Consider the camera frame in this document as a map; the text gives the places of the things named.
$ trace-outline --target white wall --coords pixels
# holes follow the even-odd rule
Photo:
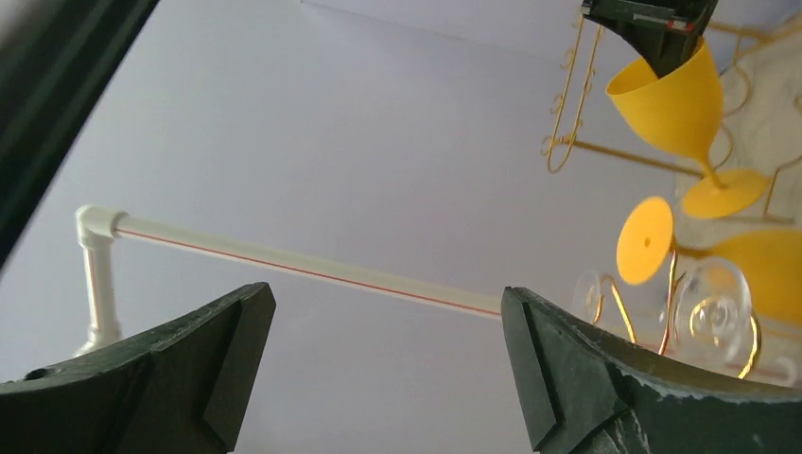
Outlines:
[[[538,150],[563,79],[553,63],[292,0],[163,2],[5,270],[0,379],[84,341],[84,203],[565,302],[579,271],[614,270],[627,213],[669,195],[671,176],[579,150],[548,175]],[[597,85],[583,134],[643,149]],[[128,335],[272,284],[237,452],[530,451],[496,321],[149,245],[114,253]]]

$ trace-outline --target black bar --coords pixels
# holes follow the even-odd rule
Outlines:
[[[0,42],[0,271],[158,3],[31,0]]]

